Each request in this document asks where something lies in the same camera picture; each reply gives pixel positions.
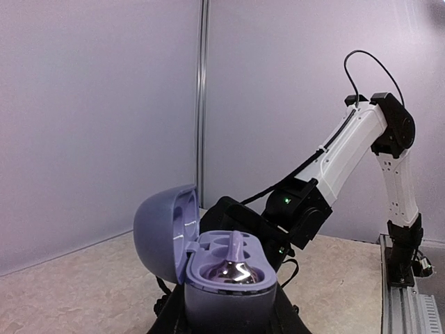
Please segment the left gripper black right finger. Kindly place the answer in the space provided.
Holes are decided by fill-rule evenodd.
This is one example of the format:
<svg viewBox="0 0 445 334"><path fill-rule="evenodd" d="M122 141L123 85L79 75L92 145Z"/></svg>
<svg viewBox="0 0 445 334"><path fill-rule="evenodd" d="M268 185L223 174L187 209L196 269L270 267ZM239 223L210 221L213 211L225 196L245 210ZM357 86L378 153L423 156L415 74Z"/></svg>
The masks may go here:
<svg viewBox="0 0 445 334"><path fill-rule="evenodd" d="M280 285L276 289L267 334L312 334Z"/></svg>

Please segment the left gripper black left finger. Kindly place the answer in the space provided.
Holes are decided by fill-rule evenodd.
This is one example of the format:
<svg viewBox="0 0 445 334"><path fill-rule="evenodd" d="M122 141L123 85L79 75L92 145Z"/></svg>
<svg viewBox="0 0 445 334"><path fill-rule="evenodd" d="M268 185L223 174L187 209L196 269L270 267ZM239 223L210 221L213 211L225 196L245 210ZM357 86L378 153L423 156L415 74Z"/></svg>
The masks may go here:
<svg viewBox="0 0 445 334"><path fill-rule="evenodd" d="M156 319L148 333L190 333L185 314L184 287L175 285L173 289L170 289L158 276L156 282L163 296L157 299L153 307Z"/></svg>

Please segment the silver earbud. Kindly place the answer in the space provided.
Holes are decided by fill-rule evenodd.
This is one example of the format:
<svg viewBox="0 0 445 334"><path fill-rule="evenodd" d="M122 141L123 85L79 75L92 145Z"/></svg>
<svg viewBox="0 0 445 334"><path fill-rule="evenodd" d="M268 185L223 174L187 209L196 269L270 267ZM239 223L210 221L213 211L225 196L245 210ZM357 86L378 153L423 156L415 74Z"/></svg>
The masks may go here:
<svg viewBox="0 0 445 334"><path fill-rule="evenodd" d="M215 283L234 285L259 283L261 276L246 262L243 245L244 240L241 232L231 232L222 260L204 271L202 277Z"/></svg>

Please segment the purple earbud charging case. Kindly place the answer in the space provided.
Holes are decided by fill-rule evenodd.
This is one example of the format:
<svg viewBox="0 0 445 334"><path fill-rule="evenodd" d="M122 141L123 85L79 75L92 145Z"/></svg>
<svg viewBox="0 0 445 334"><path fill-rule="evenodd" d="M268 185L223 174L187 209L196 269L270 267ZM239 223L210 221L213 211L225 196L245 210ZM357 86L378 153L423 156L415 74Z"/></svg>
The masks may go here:
<svg viewBox="0 0 445 334"><path fill-rule="evenodd" d="M157 278L177 284L151 333L263 333L277 275L260 241L238 230L200 232L197 188L146 199L133 222L136 252Z"/></svg>

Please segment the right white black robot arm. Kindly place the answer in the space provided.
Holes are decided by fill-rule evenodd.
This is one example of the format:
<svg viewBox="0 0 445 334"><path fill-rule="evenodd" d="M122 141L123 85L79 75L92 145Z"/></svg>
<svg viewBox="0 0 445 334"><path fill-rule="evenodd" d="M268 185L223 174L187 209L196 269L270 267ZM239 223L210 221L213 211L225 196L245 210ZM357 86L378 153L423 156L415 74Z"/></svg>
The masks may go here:
<svg viewBox="0 0 445 334"><path fill-rule="evenodd" d="M332 206L367 151L376 156L388 196L392 245L385 249L387 283L414 285L413 261L423 238L410 169L415 124L403 100L391 93L350 95L348 114L334 135L283 180L261 192L262 213L249 200L222 197L200 221L200 231L240 230L256 236L273 268L304 249L332 213Z"/></svg>

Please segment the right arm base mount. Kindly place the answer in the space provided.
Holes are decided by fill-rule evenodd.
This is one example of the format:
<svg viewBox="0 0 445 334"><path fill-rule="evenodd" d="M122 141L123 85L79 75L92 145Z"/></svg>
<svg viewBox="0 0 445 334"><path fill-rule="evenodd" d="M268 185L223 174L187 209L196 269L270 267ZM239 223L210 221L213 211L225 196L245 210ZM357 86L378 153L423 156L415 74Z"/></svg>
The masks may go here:
<svg viewBox="0 0 445 334"><path fill-rule="evenodd" d="M413 287L415 278L427 278L433 274L430 260L421 250L414 250L410 264L395 264L391 259L392 247L385 248L385 269L387 270L387 285L389 287Z"/></svg>

